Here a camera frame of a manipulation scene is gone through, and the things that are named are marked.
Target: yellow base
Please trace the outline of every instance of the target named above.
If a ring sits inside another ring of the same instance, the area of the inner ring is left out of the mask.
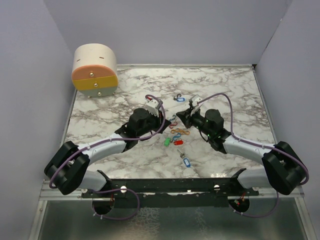
[[[80,80],[73,80],[73,85],[79,91],[91,90],[91,89],[102,89],[118,86],[118,78],[116,75],[113,76],[103,76],[96,78],[87,78]]]

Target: black joint housing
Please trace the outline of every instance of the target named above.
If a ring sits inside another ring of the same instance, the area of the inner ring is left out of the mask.
[[[78,150],[78,146],[72,141],[65,142],[45,167],[44,174],[51,179],[67,158]],[[54,185],[63,195],[72,193],[81,184],[89,163],[88,155],[79,153],[75,156],[73,163],[69,162],[61,169],[53,181]]]
[[[200,114],[200,109],[191,115],[192,108],[176,113],[186,128],[196,127],[199,131],[208,137],[208,143],[211,147],[221,153],[226,154],[223,143],[231,135],[224,129],[224,119],[221,117],[219,110],[209,109],[205,112],[204,117]]]
[[[302,163],[288,143],[281,141],[274,147]],[[305,171],[298,163],[275,150],[265,153],[262,162],[270,185],[283,195],[289,195],[306,177]]]
[[[151,131],[157,131],[161,127],[163,121],[165,121],[164,127],[159,133],[163,133],[163,131],[171,124],[171,122],[164,119],[161,111],[159,111],[158,117],[152,115],[144,108],[137,108],[133,111],[133,114],[130,116],[129,121],[121,128],[116,130],[115,133],[119,134],[123,138],[139,138],[142,135],[150,133]],[[125,142],[126,146],[124,152],[132,149],[135,145],[138,144],[138,140],[130,140]]]

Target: metal frame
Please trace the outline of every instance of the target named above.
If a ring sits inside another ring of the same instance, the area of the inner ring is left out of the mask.
[[[317,240],[317,235],[314,226],[311,222],[309,212],[306,206],[305,199],[302,197],[295,197],[295,203],[302,221],[305,235],[308,240]]]
[[[36,240],[39,238],[42,222],[45,217],[46,207],[47,201],[40,200],[38,202],[38,206],[36,207],[36,212],[28,240]]]
[[[265,108],[265,112],[266,112],[266,115],[267,115],[267,118],[268,118],[268,121],[270,124],[273,138],[276,143],[278,142],[276,134],[275,134],[275,130],[273,127],[272,116],[269,112],[264,95],[263,95],[262,90],[260,88],[255,69],[251,64],[243,64],[243,65],[238,65],[238,64],[235,64],[235,65],[232,65],[232,64],[231,65],[225,65],[225,64],[222,64],[222,65],[219,65],[219,64],[216,64],[216,65],[209,65],[209,64],[199,64],[199,65],[196,65],[196,64],[119,64],[118,68],[120,68],[120,69],[128,69],[128,68],[249,68],[253,72],[255,82],[257,84],[259,93],[261,95],[262,103]],[[75,100],[76,100],[76,95],[77,95],[77,90],[75,90],[73,93],[72,103],[71,103],[71,106],[70,106],[70,109],[68,112],[68,118],[67,118],[67,121],[66,121],[66,124],[64,127],[63,136],[62,136],[60,145],[63,144],[63,142],[65,141],[65,138],[66,138],[66,134],[67,134],[69,122],[70,122],[70,117],[71,117],[72,110],[73,110]],[[49,188],[49,181],[44,180],[43,184],[42,184],[40,196],[39,196],[39,202],[37,205],[36,214],[35,214],[35,217],[33,220],[32,228],[31,228],[30,235],[29,235],[28,239],[29,240],[39,239],[41,226],[42,226],[42,222],[43,222],[43,219],[45,216],[48,201],[74,201],[74,200],[92,201],[92,198],[82,198],[81,196],[82,196],[82,191],[80,189],[74,191],[73,193],[71,193],[69,195],[62,195],[58,189],[54,189],[54,190],[50,189]],[[249,198],[249,199],[274,198],[275,196],[276,196],[276,193],[273,189],[260,188],[258,196],[246,196],[245,198]],[[238,197],[239,196],[228,196],[228,199],[235,199]],[[297,209],[298,209],[298,212],[299,212],[307,239],[308,240],[317,240],[316,233],[313,228],[305,200],[303,198],[304,192],[303,192],[302,187],[297,187],[288,196],[281,195],[280,197],[281,198],[295,198]],[[110,201],[110,198],[95,198],[94,200],[95,201]]]

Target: red key tag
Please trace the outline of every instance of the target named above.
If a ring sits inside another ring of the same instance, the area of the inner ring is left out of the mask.
[[[182,140],[174,141],[173,144],[174,145],[181,145],[181,144],[184,144],[184,141],[182,141]]]

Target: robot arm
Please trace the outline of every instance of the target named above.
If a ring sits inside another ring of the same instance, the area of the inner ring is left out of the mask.
[[[129,121],[109,137],[79,145],[72,141],[65,142],[45,167],[44,173],[50,179],[53,178],[54,185],[63,195],[68,195],[77,188],[99,191],[107,187],[110,179],[102,171],[88,171],[90,164],[107,156],[128,151],[138,141],[150,138],[140,138],[141,136],[151,131],[162,133],[171,124],[160,111],[160,102],[150,99],[146,108],[147,110],[135,109]],[[76,154],[73,162],[70,161],[61,168],[73,154]]]
[[[196,95],[189,101],[190,108],[176,115],[186,128],[196,127],[200,134],[207,135],[207,142],[214,150],[242,156],[264,166],[264,169],[239,174],[238,181],[244,188],[272,186],[279,193],[289,195],[306,178],[305,166],[288,143],[281,141],[273,145],[240,138],[224,128],[224,119],[218,110],[209,109],[201,116],[202,102]]]

